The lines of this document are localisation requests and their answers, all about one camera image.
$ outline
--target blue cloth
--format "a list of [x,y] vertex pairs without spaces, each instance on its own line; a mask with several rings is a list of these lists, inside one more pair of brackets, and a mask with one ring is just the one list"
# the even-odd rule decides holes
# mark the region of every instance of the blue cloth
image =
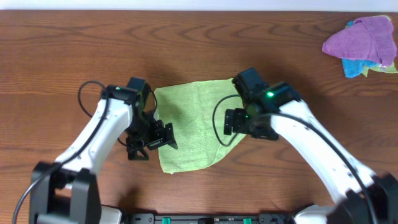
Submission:
[[[347,23],[346,27],[350,27],[354,25],[354,21],[350,21]],[[376,62],[371,60],[350,60],[350,59],[342,59],[344,74],[346,78],[354,78],[363,72],[365,69],[365,65],[369,68],[375,67],[377,65]]]

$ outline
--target yellow-green cloth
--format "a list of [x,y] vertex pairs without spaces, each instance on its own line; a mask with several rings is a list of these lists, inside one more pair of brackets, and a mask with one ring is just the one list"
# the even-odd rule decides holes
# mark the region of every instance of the yellow-green cloth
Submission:
[[[232,94],[238,94],[232,79],[193,82],[155,90],[159,119],[165,124],[173,124],[178,145],[178,149],[170,146],[159,148],[163,172],[172,174],[209,167],[224,158],[243,139],[244,134],[239,134],[229,147],[220,145],[211,122],[217,102]],[[219,105],[215,123],[223,142],[232,138],[223,134],[225,110],[242,107],[240,97],[228,98]]]
[[396,69],[396,67],[395,67],[395,65],[394,65],[394,62],[392,63],[391,66],[388,66],[388,67],[380,67],[380,65],[376,65],[375,67],[369,68],[368,66],[365,65],[365,68],[364,68],[362,74],[363,74],[364,76],[368,77],[368,71],[369,71],[369,69],[370,69],[370,70],[373,70],[373,71],[375,71],[375,72],[398,73],[398,71],[397,71],[397,69]]

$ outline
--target wood grain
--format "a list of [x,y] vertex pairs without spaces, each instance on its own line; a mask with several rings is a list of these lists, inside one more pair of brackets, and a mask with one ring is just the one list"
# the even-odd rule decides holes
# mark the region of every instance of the wood grain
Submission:
[[[0,223],[39,160],[53,161],[89,120],[76,91],[145,78],[154,88],[225,79],[256,67],[288,81],[315,116],[358,159],[398,175],[398,75],[346,79],[322,43],[373,13],[0,11]],[[388,14],[394,24],[397,14]],[[397,40],[398,32],[394,31]],[[94,110],[97,88],[83,102]],[[257,213],[331,204],[314,171],[284,140],[246,137],[204,170],[164,174],[157,151],[127,160],[115,145],[98,177],[103,204],[159,213]],[[25,202],[20,223],[27,223]]]

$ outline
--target white wall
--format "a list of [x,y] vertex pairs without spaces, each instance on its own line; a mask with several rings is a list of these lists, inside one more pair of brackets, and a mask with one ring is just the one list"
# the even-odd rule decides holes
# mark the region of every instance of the white wall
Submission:
[[0,0],[0,9],[398,12],[398,0]]

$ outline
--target green light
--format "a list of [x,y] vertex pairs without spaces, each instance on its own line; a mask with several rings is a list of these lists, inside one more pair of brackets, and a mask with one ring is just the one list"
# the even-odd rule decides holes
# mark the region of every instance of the green light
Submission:
[[273,92],[268,92],[268,93],[267,93],[267,96],[268,96],[268,97],[273,97],[273,96],[274,96],[274,93],[273,93]]

